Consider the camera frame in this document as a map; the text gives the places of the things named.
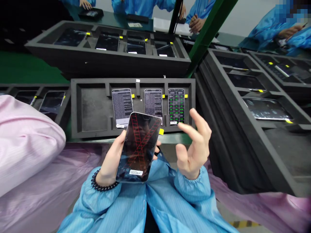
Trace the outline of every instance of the worker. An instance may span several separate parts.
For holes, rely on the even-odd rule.
[[[216,0],[196,0],[186,18],[190,32],[201,31],[208,15],[210,14]]]
[[[158,6],[161,10],[166,9],[171,12],[175,7],[176,0],[111,0],[114,13],[134,14],[152,18],[153,8]],[[179,18],[182,19],[186,15],[186,7],[183,5],[179,12]]]
[[[112,144],[101,168],[93,170],[84,182],[73,213],[64,219],[58,232],[142,233],[152,227],[152,232],[237,233],[218,212],[203,166],[209,156],[211,130],[195,109],[190,110],[190,115],[198,131],[178,124],[192,139],[188,151],[184,145],[176,145],[178,171],[170,167],[156,148],[158,158],[154,156],[146,183],[116,183],[126,135],[123,131]],[[149,222],[150,215],[154,224]]]
[[[303,0],[287,1],[276,5],[251,31],[248,37],[259,41],[259,49],[266,47],[273,39],[286,39],[286,43],[296,48],[311,47],[311,28],[300,23],[307,15],[307,5]]]

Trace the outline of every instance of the green metal frame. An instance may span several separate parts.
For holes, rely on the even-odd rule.
[[[238,0],[216,0],[199,36],[195,40],[195,44],[189,53],[191,64],[187,71],[188,78],[191,78],[198,63],[206,53],[208,46],[212,42],[216,33],[219,31],[220,27],[223,25],[237,1]]]

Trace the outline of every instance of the foam tray compartment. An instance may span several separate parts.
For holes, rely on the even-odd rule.
[[[195,107],[195,80],[143,78],[136,79],[72,79],[72,137],[94,138],[118,136],[121,130],[116,128],[111,91],[129,88],[132,94],[135,112],[145,113],[144,90],[161,89],[165,98],[162,99],[164,133],[180,131],[177,126],[169,125],[168,90],[184,89],[188,98],[185,99],[185,123],[195,127],[189,117],[189,110]]]

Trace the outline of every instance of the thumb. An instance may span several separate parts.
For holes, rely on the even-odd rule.
[[[183,144],[176,145],[177,166],[180,170],[188,170],[188,152]]]

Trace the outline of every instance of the hand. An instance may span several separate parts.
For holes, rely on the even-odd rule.
[[[287,29],[282,30],[279,33],[279,36],[284,37],[286,39],[289,39],[290,37],[292,37],[295,33],[299,32],[302,30],[302,26],[301,25],[296,25]]]
[[[201,19],[197,18],[194,22],[190,22],[189,27],[190,27],[190,32],[192,33],[198,33],[201,31],[206,19]]]
[[[195,180],[200,174],[200,169],[207,161],[210,154],[208,142],[212,131],[207,122],[197,111],[192,108],[190,116],[198,129],[196,131],[190,125],[178,123],[178,128],[184,131],[192,139],[192,143],[187,151],[183,144],[176,145],[177,166],[181,174],[189,180]]]
[[[179,10],[179,19],[182,19],[186,15],[186,6],[182,5],[182,8],[180,6]]]
[[[92,9],[92,5],[87,0],[80,0],[80,7],[83,6],[84,9]]]
[[[118,136],[113,144],[111,145],[109,151],[106,154],[104,162],[101,166],[99,173],[96,176],[96,183],[100,186],[109,186],[115,183],[116,173],[118,165],[121,158],[121,153],[123,149],[123,142],[125,139],[126,131],[123,130],[120,136]],[[160,141],[156,142],[157,146],[161,145]],[[155,148],[155,152],[158,153],[160,150],[158,147]],[[153,155],[153,160],[157,160],[158,157]]]

